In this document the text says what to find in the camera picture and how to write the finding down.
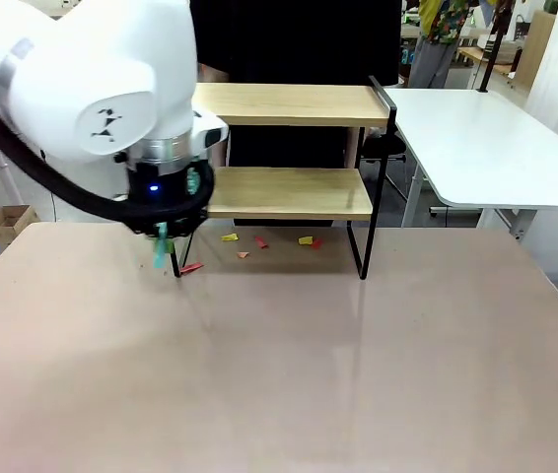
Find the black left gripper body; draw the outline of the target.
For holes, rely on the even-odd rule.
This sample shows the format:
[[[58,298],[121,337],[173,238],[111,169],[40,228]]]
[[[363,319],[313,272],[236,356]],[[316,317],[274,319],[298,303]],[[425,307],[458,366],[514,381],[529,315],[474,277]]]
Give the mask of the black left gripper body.
[[[139,162],[127,166],[127,201],[140,205],[182,205],[196,199],[201,187],[198,164],[160,173],[156,165]]]

